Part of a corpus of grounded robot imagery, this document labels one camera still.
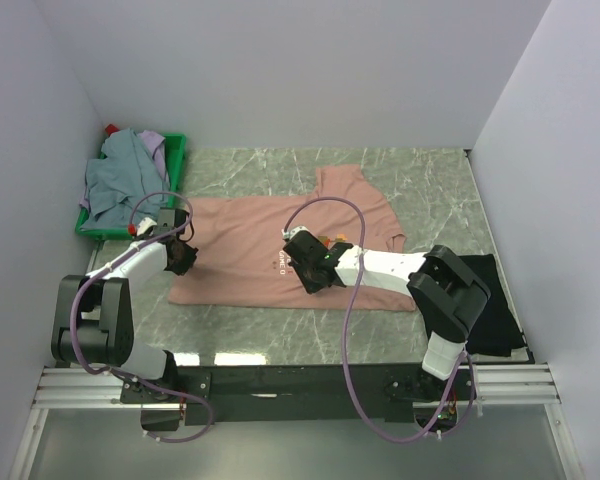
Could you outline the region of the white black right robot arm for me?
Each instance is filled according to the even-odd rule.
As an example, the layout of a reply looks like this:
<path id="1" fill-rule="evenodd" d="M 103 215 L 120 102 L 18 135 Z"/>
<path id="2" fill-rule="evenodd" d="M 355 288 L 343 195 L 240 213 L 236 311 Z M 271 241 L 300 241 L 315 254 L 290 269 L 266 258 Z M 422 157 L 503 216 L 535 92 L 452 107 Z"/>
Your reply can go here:
<path id="1" fill-rule="evenodd" d="M 410 297 L 420 311 L 427 350 L 419 374 L 424 395 L 440 399 L 454 386 L 452 369 L 491 292 L 446 246 L 400 254 L 336 242 L 325 246 L 300 226 L 282 234 L 283 251 L 309 294 L 326 288 L 371 287 Z"/>

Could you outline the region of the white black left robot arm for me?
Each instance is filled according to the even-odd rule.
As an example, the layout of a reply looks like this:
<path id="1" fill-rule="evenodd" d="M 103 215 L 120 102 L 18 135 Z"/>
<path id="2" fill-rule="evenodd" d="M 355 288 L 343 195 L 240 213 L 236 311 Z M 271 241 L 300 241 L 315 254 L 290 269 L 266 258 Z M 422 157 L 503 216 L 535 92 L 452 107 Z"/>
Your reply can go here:
<path id="1" fill-rule="evenodd" d="M 86 275 L 65 276 L 58 289 L 51 353 L 58 362 L 108 368 L 144 389 L 156 401 L 173 399 L 180 388 L 174 355 L 135 338 L 131 296 L 161 272 L 182 276 L 198 249 L 191 214 L 163 208 L 158 217 L 134 225 L 134 240 L 103 267 Z"/>

